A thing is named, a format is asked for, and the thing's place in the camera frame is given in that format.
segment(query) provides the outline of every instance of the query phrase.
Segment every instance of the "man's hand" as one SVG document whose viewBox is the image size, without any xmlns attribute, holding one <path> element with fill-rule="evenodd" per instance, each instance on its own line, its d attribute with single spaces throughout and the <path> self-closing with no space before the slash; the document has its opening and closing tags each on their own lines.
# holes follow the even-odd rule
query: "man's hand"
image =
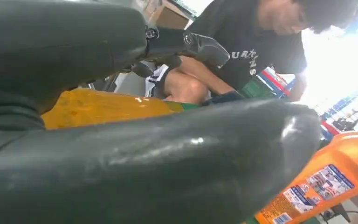
<svg viewBox="0 0 358 224">
<path fill-rule="evenodd" d="M 304 91 L 307 87 L 307 79 L 304 73 L 300 73 L 296 75 L 296 79 L 294 81 L 294 86 L 290 91 L 289 99 L 291 101 L 299 101 L 304 94 Z"/>
<path fill-rule="evenodd" d="M 227 102 L 233 102 L 237 100 L 244 99 L 244 96 L 238 93 L 237 91 L 231 91 L 225 94 L 222 94 L 220 96 L 214 97 L 210 100 L 207 100 L 202 105 L 203 106 L 209 106 L 213 104 L 221 104 L 221 103 L 227 103 Z"/>
</svg>

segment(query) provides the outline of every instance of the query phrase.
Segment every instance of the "glove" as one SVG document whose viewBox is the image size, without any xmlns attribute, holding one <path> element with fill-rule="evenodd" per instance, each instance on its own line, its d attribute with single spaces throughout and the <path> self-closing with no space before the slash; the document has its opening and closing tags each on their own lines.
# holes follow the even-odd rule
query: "glove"
<svg viewBox="0 0 358 224">
<path fill-rule="evenodd" d="M 237 100 L 245 99 L 243 95 L 238 93 L 237 91 L 230 91 L 228 93 L 222 94 L 220 96 L 214 97 L 210 100 L 205 101 L 202 106 L 209 106 L 213 104 L 221 104 L 226 102 L 233 102 Z"/>
</svg>

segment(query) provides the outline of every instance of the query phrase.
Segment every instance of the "orange bottle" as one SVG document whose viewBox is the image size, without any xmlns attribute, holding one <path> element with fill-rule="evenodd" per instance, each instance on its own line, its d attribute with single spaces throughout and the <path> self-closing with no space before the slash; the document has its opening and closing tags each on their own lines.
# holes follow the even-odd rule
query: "orange bottle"
<svg viewBox="0 0 358 224">
<path fill-rule="evenodd" d="M 42 116 L 47 129 L 97 125 L 181 112 L 196 106 L 78 88 Z"/>
<path fill-rule="evenodd" d="M 256 215 L 261 224 L 297 224 L 358 195 L 358 132 L 318 151 L 301 174 Z"/>
</svg>

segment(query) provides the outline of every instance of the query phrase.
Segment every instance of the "sticker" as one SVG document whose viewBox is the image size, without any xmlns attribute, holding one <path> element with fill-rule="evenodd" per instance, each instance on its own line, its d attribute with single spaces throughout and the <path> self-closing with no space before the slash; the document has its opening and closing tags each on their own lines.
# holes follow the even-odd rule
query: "sticker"
<svg viewBox="0 0 358 224">
<path fill-rule="evenodd" d="M 354 188 L 336 166 L 328 165 L 279 194 L 260 215 L 270 224 L 283 224 Z"/>
<path fill-rule="evenodd" d="M 279 217 L 274 218 L 274 224 L 285 224 L 291 220 L 292 218 L 287 213 L 283 213 Z"/>
<path fill-rule="evenodd" d="M 309 177 L 306 182 L 286 190 L 283 195 L 303 214 L 323 201 L 333 199 L 354 187 L 355 185 L 336 166 L 329 165 Z"/>
</svg>

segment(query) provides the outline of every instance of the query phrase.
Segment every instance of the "screw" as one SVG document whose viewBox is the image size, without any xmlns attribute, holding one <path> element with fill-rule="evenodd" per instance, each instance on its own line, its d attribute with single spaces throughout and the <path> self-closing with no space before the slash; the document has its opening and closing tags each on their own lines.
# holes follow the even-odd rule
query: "screw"
<svg viewBox="0 0 358 224">
<path fill-rule="evenodd" d="M 186 44 L 190 45 L 193 43 L 193 36 L 190 34 L 186 34 L 184 40 Z"/>
<path fill-rule="evenodd" d="M 155 38 L 157 36 L 157 31 L 155 29 L 147 29 L 146 37 L 147 38 Z"/>
</svg>

